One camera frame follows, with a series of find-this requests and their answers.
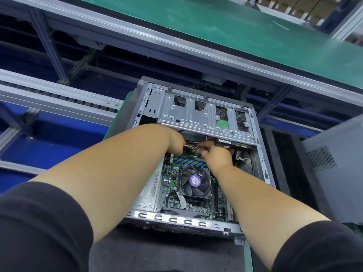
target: person's right hand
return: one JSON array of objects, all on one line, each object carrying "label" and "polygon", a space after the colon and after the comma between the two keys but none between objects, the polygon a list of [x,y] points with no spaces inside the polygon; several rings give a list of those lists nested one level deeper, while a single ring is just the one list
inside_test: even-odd
[{"label": "person's right hand", "polygon": [[[229,150],[214,145],[214,141],[207,140],[199,143],[200,148],[195,149],[206,161],[208,168],[213,175],[218,178],[220,169],[225,166],[233,166],[232,155]],[[203,150],[202,147],[210,148],[209,151]]]}]

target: person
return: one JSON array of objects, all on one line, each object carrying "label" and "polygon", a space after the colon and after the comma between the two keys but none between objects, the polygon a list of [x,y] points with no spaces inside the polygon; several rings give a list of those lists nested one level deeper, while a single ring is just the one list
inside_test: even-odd
[{"label": "person", "polygon": [[[1,271],[87,271],[92,244],[125,217],[165,153],[180,155],[183,145],[173,129],[142,125],[3,193]],[[363,271],[363,241],[350,229],[234,167],[212,141],[199,146],[269,270]]]}]

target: gray work surface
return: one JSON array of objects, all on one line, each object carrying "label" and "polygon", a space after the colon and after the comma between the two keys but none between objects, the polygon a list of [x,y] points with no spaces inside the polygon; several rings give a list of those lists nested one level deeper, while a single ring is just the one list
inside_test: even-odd
[{"label": "gray work surface", "polygon": [[[252,256],[254,272],[267,271],[260,260],[255,265],[257,257]],[[122,226],[90,252],[90,272],[165,270],[245,272],[244,248],[232,240]]]}]

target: person's right arm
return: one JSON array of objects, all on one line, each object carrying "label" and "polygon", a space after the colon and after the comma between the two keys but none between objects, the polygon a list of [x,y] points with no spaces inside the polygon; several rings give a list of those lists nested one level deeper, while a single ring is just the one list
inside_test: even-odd
[{"label": "person's right arm", "polygon": [[249,244],[271,270],[284,243],[299,229],[313,222],[329,220],[309,206],[272,188],[260,179],[236,168],[228,150],[214,142],[199,144],[199,150],[231,203]]}]

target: motherboard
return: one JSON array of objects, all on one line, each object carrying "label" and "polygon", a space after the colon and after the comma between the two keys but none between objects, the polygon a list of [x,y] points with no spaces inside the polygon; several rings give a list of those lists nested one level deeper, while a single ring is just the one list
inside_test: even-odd
[{"label": "motherboard", "polygon": [[228,205],[216,178],[192,146],[182,155],[166,155],[157,212],[229,221]]}]

